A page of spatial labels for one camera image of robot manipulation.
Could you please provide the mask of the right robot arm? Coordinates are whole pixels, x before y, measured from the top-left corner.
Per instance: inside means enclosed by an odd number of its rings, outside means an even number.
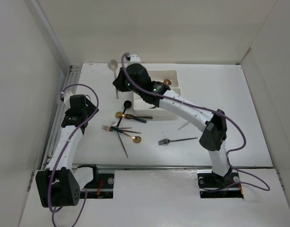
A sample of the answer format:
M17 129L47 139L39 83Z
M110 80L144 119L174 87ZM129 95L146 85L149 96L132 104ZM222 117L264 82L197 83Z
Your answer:
M226 158L225 143L227 123L223 111L209 113L202 107L195 108L193 103L182 98L168 85L151 80L146 68L138 63L128 67L122 66L113 85L118 91L132 91L146 103L170 111L194 125L202 132L200 145L209 152L213 182L217 186L224 186L229 182L230 167Z

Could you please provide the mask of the copper spoon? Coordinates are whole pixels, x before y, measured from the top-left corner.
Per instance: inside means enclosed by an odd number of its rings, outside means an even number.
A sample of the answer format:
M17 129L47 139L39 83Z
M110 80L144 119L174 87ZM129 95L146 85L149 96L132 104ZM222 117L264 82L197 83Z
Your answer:
M170 86L172 84L172 82L170 80L168 80L168 79L165 79L163 81L163 84Z

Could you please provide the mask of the dark grey fork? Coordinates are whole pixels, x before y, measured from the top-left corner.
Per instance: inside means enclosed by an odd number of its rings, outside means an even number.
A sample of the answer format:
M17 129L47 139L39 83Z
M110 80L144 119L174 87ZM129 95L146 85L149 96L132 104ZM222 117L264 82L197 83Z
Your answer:
M163 139L163 140L158 141L158 145L162 146L162 145L168 145L171 142L181 142L181 141L196 140L196 139L198 138L193 137L193 138L184 138L184 139L178 139L178 140Z

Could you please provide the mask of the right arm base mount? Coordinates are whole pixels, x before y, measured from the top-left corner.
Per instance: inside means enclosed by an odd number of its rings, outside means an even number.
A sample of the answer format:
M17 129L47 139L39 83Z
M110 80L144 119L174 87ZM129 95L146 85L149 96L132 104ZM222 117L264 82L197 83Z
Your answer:
M201 199L244 198L241 184L236 184L240 178L235 170L230 170L224 177L209 169L200 170L197 177Z

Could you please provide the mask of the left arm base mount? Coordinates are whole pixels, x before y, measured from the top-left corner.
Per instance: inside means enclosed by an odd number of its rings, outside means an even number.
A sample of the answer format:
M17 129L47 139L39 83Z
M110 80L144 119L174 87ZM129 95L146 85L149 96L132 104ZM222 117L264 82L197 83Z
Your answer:
M77 181L77 189L73 191L73 199L84 199L87 190L87 199L112 199L114 196L114 173L99 172L96 165L79 165L72 169Z

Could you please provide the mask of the white spoon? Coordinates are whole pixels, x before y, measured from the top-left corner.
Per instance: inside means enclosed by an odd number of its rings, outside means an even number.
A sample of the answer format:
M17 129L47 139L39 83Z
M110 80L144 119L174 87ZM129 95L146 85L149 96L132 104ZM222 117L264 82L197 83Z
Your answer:
M108 67L113 72L114 79L116 79L116 77L117 77L116 71L118 69L118 61L114 60L114 59L110 60L108 63Z

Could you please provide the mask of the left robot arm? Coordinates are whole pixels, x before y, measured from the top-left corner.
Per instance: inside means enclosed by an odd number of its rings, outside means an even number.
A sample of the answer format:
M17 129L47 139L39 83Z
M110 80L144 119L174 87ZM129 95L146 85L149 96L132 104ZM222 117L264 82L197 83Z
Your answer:
M45 170L35 176L41 204L44 208L76 206L80 191L99 183L96 165L81 165L72 171L77 146L82 139L87 122L96 107L85 95L68 92L62 98L68 107L61 124L61 135L54 154Z

